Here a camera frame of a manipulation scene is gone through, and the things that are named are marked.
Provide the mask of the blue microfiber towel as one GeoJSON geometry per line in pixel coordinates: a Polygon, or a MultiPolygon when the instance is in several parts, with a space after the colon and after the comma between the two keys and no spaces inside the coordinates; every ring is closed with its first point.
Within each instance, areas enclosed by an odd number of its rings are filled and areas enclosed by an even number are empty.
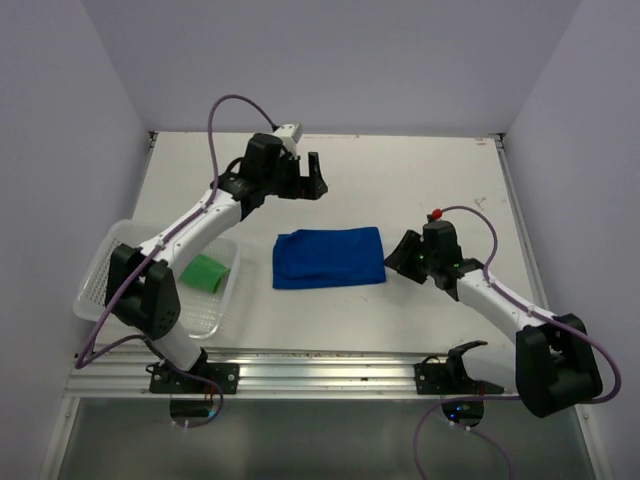
{"type": "Polygon", "coordinates": [[[379,229],[300,229],[280,234],[273,247],[272,286],[305,290],[382,284],[386,281],[379,229]]]}

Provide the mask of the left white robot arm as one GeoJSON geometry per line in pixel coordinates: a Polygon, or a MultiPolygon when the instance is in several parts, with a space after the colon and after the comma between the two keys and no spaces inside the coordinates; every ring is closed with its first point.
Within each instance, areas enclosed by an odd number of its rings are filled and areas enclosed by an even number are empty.
{"type": "Polygon", "coordinates": [[[327,190],[318,153],[309,153],[308,172],[303,174],[294,137],[253,135],[244,155],[178,220],[136,247],[121,244],[112,252],[106,314],[140,332],[173,364],[172,379],[182,390],[201,390],[208,369],[201,363],[200,347],[179,321],[179,277],[214,239],[245,220],[267,197],[317,200],[327,190]]]}

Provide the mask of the green microfiber towel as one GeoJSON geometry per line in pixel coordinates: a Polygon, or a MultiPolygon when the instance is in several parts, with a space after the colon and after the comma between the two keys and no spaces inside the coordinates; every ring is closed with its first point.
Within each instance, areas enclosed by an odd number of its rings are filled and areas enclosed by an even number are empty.
{"type": "Polygon", "coordinates": [[[216,293],[230,269],[207,255],[197,255],[185,268],[180,282],[205,293],[216,293]]]}

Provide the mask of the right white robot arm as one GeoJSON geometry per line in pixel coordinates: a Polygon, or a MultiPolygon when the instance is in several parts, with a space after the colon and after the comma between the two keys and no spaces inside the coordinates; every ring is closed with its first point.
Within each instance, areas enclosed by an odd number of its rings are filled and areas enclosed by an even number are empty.
{"type": "Polygon", "coordinates": [[[432,279],[453,300],[479,313],[514,348],[488,351],[485,340],[451,348],[445,362],[415,364],[420,394],[515,393],[535,416],[544,418],[603,391],[584,323],[573,314],[557,316],[528,305],[511,290],[485,277],[484,265],[465,257],[448,221],[432,221],[422,231],[407,231],[385,259],[386,267],[422,284],[432,279]]]}

